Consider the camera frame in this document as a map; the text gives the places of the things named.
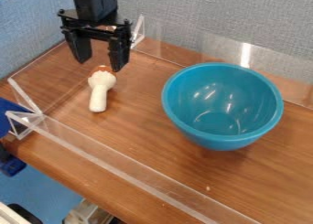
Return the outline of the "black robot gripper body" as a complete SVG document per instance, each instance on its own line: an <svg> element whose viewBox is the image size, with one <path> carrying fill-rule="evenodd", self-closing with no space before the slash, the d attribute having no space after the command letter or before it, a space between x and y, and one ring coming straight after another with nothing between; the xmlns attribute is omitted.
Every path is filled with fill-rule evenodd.
<svg viewBox="0 0 313 224"><path fill-rule="evenodd" d="M60 9L62 30L87 29L91 40L131 39L131 22L119 19L118 0L74 0L74 9Z"/></svg>

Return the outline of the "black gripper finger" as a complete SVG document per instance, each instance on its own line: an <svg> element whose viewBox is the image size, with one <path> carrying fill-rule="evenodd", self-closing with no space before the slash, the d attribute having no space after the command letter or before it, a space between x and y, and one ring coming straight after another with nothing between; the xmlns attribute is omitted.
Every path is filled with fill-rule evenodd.
<svg viewBox="0 0 313 224"><path fill-rule="evenodd" d="M92 56L92 44L88 30L64 30L63 33L67 45L76 61L79 63L84 63Z"/></svg>
<svg viewBox="0 0 313 224"><path fill-rule="evenodd" d="M131 39L114 37L108 41L110 65L114 72L119 72L130 60Z"/></svg>

